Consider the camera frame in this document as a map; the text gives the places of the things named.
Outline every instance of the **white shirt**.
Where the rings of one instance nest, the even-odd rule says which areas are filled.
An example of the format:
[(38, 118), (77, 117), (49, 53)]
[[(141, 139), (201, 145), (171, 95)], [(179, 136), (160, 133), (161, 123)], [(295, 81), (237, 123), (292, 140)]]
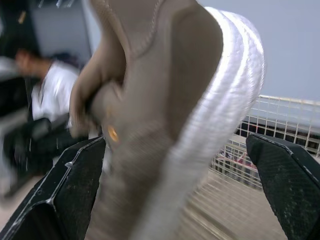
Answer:
[(55, 61), (41, 86), (32, 90), (32, 117), (48, 118), (51, 122), (69, 112), (71, 90), (79, 71), (63, 62)]

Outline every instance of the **gray wall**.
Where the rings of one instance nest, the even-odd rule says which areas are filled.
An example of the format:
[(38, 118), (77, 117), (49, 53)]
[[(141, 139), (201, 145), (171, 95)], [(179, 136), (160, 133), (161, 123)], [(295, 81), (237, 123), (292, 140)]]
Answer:
[(97, 21), (96, 14), (92, 9), (89, 0), (81, 0), (84, 12), (84, 18), (86, 23), (86, 28), (88, 30), (88, 37), (90, 43), (91, 52), (94, 53), (99, 45), (101, 32), (100, 25)]
[[(261, 94), (320, 101), (319, 0), (199, 0), (205, 7), (248, 18), (263, 41), (267, 75)], [(89, 8), (92, 49), (100, 31)]]
[(84, 62), (90, 59), (87, 25), (80, 0), (74, 1), (70, 8), (57, 8), (54, 4), (42, 8), (31, 5), (30, 8), (42, 54), (68, 51)]

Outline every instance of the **person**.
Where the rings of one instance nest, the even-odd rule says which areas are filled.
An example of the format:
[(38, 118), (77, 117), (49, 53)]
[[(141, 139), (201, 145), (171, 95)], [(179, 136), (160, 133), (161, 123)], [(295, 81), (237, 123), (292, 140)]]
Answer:
[(16, 171), (13, 185), (20, 186), (26, 176), (46, 174), (53, 158), (88, 138), (72, 138), (69, 131), (70, 95), (79, 69), (41, 57), (21, 37), (8, 39), (2, 54), (14, 59), (20, 76), (33, 80), (28, 122), (10, 131), (3, 142), (4, 154)]
[(39, 79), (31, 93), (33, 120), (48, 118), (53, 122), (69, 112), (71, 90), (79, 76), (76, 68), (25, 49), (17, 51), (15, 62), (23, 76)]

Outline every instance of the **wire mesh basket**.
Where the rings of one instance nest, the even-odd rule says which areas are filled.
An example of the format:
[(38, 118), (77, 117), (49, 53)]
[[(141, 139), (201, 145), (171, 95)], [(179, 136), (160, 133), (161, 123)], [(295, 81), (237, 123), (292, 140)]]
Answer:
[(286, 240), (247, 155), (250, 133), (298, 144), (320, 158), (320, 102), (261, 95), (183, 210), (179, 239)]

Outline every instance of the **beige shoe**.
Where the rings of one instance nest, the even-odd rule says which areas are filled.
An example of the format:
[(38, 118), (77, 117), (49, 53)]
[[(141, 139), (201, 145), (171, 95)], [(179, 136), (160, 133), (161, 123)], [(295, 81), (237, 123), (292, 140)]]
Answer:
[(70, 114), (73, 127), (86, 129), (85, 106), (99, 90), (91, 114), (112, 159), (86, 239), (167, 240), (188, 193), (258, 96), (263, 51), (254, 52), (260, 62), (249, 76), (240, 64), (246, 49), (230, 42), (241, 37), (237, 26), (224, 41), (221, 24), (195, 0), (92, 4), (102, 40), (74, 86)]

